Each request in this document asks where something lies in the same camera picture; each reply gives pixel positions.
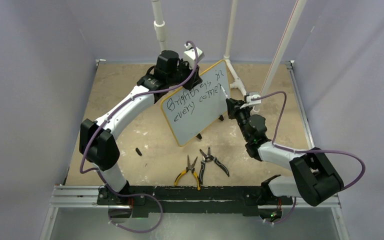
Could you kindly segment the yellow framed whiteboard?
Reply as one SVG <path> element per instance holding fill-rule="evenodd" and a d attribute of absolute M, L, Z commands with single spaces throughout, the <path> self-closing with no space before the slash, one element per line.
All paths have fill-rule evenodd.
<path fill-rule="evenodd" d="M 180 87 L 162 100 L 160 108 L 178 146 L 185 146 L 227 112 L 220 85 L 231 97 L 228 76 L 226 61 L 220 60 L 201 73 L 201 84 L 191 90 Z"/>

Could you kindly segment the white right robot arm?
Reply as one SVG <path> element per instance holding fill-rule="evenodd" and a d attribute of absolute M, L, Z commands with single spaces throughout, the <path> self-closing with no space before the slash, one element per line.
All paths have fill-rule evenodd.
<path fill-rule="evenodd" d="M 272 204 L 280 197 L 289 196 L 302 198 L 315 207 L 345 188 L 339 173 L 319 148 L 306 152 L 276 146 L 266 136 L 266 119 L 263 116 L 251 114 L 251 107 L 243 100 L 227 98 L 225 102 L 228 118 L 236 120 L 246 141 L 248 155 L 292 172 L 291 177 L 276 176 L 264 181 L 267 186 L 260 191 L 264 202 Z"/>

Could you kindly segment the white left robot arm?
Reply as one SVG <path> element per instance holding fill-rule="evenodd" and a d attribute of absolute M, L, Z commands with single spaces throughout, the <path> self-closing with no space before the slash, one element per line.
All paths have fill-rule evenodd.
<path fill-rule="evenodd" d="M 96 120 L 85 119 L 80 125 L 80 172 L 86 173 L 85 161 L 94 165 L 108 188 L 109 197 L 118 205 L 129 199 L 129 182 L 118 165 L 120 150 L 116 140 L 123 130 L 144 110 L 155 104 L 167 92 L 183 87 L 187 90 L 202 82 L 198 63 L 204 52 L 190 47 L 180 58 L 173 50 L 163 50 L 127 97 Z"/>

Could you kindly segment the white whiteboard marker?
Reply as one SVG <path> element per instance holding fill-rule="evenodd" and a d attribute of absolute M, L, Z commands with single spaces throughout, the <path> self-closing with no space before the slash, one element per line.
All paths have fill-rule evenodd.
<path fill-rule="evenodd" d="M 224 94 L 225 98 L 226 98 L 226 99 L 229 99 L 229 96 L 228 96 L 226 90 L 224 89 L 224 87 L 223 87 L 221 84 L 220 84 L 220 88 L 221 88 L 222 93 Z"/>

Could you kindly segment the black marker cap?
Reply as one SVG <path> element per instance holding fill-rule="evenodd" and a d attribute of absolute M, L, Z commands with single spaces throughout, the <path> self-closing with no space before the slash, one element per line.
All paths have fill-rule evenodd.
<path fill-rule="evenodd" d="M 142 156 L 142 155 L 143 155 L 142 152 L 141 152 L 138 148 L 135 148 L 135 151 L 136 151 L 136 153 L 137 153 L 139 156 Z"/>

